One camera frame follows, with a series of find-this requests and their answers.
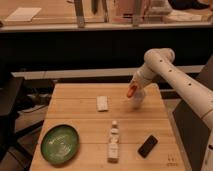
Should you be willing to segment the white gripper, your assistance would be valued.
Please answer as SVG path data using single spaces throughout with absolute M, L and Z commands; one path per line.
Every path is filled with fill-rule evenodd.
M 136 71 L 130 81 L 131 89 L 141 89 L 150 83 L 149 76 L 146 71 Z

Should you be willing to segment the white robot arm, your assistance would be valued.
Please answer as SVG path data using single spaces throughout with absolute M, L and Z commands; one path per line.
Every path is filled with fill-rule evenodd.
M 174 59 L 171 48 L 148 50 L 144 64 L 132 77 L 127 97 L 143 98 L 143 89 L 160 75 L 210 129 L 201 171 L 213 171 L 213 91 L 175 67 Z

